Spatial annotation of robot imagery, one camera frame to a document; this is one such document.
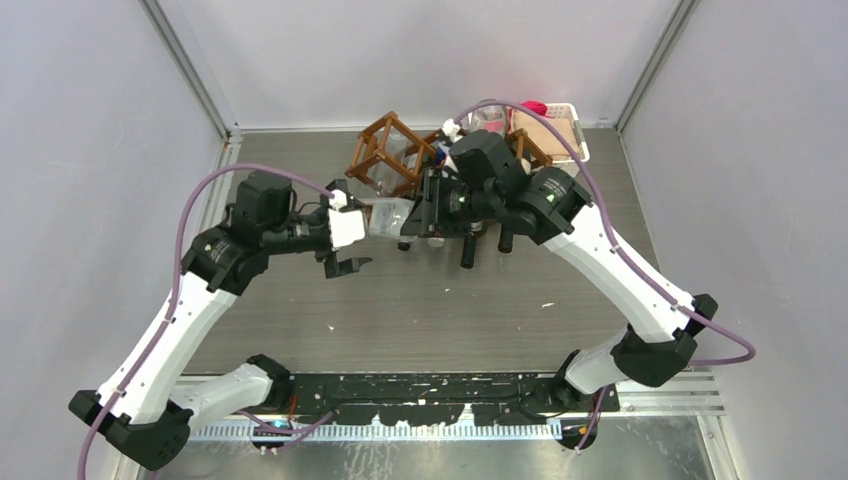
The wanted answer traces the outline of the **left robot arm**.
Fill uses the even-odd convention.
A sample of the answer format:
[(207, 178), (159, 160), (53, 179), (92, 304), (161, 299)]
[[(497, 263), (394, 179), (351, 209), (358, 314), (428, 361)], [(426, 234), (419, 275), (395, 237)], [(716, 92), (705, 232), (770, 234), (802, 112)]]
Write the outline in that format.
[(139, 466), (157, 471), (189, 437), (219, 419), (261, 406), (277, 413), (294, 397), (291, 374), (257, 354), (228, 374), (181, 390), (178, 379), (212, 327), (263, 274), (274, 255), (310, 253), (327, 278), (357, 272), (363, 259), (338, 258), (364, 239), (364, 204), (343, 179), (319, 189), (316, 207), (297, 206), (300, 178), (258, 167), (242, 180), (223, 219), (190, 243), (178, 241), (166, 301), (122, 365), (95, 390), (80, 390), (70, 411)]

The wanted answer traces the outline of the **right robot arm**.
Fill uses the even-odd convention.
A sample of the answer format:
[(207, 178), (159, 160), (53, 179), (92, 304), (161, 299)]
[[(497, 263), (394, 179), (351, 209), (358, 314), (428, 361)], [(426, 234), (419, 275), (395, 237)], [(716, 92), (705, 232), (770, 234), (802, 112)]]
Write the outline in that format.
[(442, 167), (422, 171), (406, 236), (458, 238), (477, 222), (496, 222), (507, 236), (531, 239), (566, 260), (624, 315), (625, 329), (591, 349), (571, 353), (553, 380), (567, 410), (582, 409), (601, 388), (623, 380), (660, 387), (688, 366), (695, 337), (716, 301), (673, 287), (625, 241), (614, 241), (601, 210), (566, 171), (526, 170), (506, 140), (485, 130), (454, 142)]

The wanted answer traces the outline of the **square clear liquor bottle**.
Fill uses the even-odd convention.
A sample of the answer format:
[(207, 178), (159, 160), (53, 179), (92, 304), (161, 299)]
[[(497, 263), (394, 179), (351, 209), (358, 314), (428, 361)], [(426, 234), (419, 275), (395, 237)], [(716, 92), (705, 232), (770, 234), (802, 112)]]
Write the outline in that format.
[(371, 237), (412, 241), (413, 236), (403, 236), (402, 227), (408, 219), (414, 202), (399, 197), (363, 199), (366, 205), (367, 234)]

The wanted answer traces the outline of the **round clear bottle pink label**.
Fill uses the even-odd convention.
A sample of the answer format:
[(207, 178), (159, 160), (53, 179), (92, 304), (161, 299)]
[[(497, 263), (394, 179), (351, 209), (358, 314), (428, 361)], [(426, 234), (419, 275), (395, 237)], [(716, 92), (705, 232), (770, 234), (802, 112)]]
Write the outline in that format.
[(489, 105), (475, 109), (468, 116), (468, 130), (484, 130), (505, 137), (508, 132), (509, 109), (503, 105)]

